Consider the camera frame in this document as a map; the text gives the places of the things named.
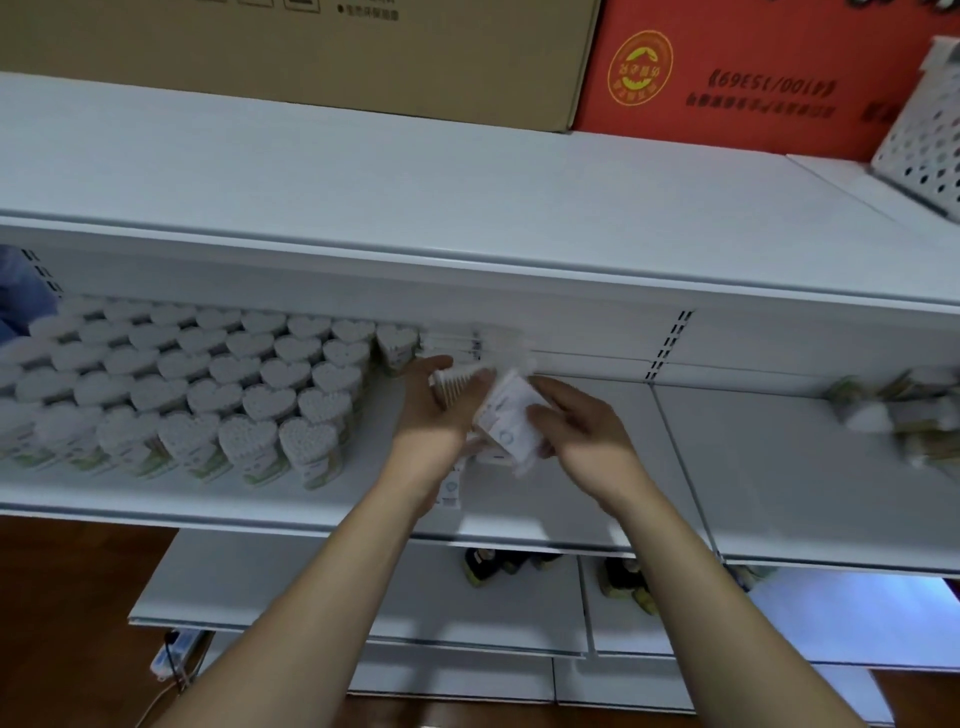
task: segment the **wooden floor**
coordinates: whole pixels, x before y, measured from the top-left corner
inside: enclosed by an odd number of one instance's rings
[[[0,726],[134,726],[161,688],[148,665],[162,630],[129,627],[126,617],[174,534],[0,517]],[[886,672],[878,679],[900,728],[960,725],[960,676]],[[338,728],[491,725],[690,728],[699,722],[621,711],[387,698],[348,698],[338,720]]]

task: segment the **lower shelf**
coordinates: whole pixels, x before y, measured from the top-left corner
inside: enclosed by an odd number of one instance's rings
[[[557,702],[602,708],[693,713],[677,663],[672,660],[591,658],[554,662]],[[893,715],[870,671],[817,667],[833,688],[871,725],[893,725]]]
[[[130,612],[132,624],[243,631],[323,544],[302,536],[182,530]],[[370,634],[372,643],[579,657],[589,650],[575,557],[526,565],[481,589],[463,550],[409,544]]]
[[[239,637],[218,632],[204,669]],[[552,703],[550,658],[433,650],[368,644],[353,673],[349,691],[366,695],[408,695],[460,700]]]
[[[582,557],[594,648],[605,657],[672,657],[663,623],[597,586]],[[751,599],[816,665],[960,670],[960,601],[932,576],[784,568]]]

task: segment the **person's left hand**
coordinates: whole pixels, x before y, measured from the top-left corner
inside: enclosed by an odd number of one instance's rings
[[[433,506],[440,483],[461,456],[473,415],[493,384],[493,372],[481,370],[445,412],[430,391],[429,377],[453,364],[449,356],[414,359],[404,370],[406,396],[396,422],[394,443],[380,481],[403,489],[422,516]]]

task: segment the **blue cloth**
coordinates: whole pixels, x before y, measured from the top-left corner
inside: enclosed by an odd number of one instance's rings
[[[18,248],[0,245],[0,344],[25,336],[34,319],[57,313],[57,296]]]

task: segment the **person's right hand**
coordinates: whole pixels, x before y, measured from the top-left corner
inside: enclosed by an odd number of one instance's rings
[[[562,411],[534,405],[527,418],[557,452],[566,474],[601,508],[617,517],[654,487],[609,404],[548,376],[531,376],[530,383]]]

